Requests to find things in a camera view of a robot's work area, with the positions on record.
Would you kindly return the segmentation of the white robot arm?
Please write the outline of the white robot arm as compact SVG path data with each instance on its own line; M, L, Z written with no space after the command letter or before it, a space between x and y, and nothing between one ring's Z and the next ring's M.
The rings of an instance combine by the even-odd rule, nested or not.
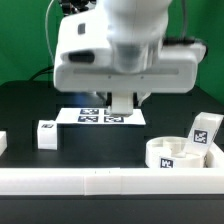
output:
M98 0L62 19L54 86L62 92L107 92L126 112L136 93L185 93L195 84L206 47L164 41L172 0Z

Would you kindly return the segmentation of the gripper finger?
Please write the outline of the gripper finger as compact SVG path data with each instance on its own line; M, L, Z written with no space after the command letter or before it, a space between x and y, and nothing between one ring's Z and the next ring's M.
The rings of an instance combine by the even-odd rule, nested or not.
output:
M142 103L151 95L150 92L148 93L138 93L137 94L137 100L138 100L138 105L141 106Z

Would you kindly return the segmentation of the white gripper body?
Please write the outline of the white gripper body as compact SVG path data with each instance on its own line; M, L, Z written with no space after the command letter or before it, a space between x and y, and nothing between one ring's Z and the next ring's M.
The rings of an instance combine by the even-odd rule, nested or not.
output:
M166 39L165 26L97 16L62 20L53 82L62 92L184 93L195 84L204 44Z

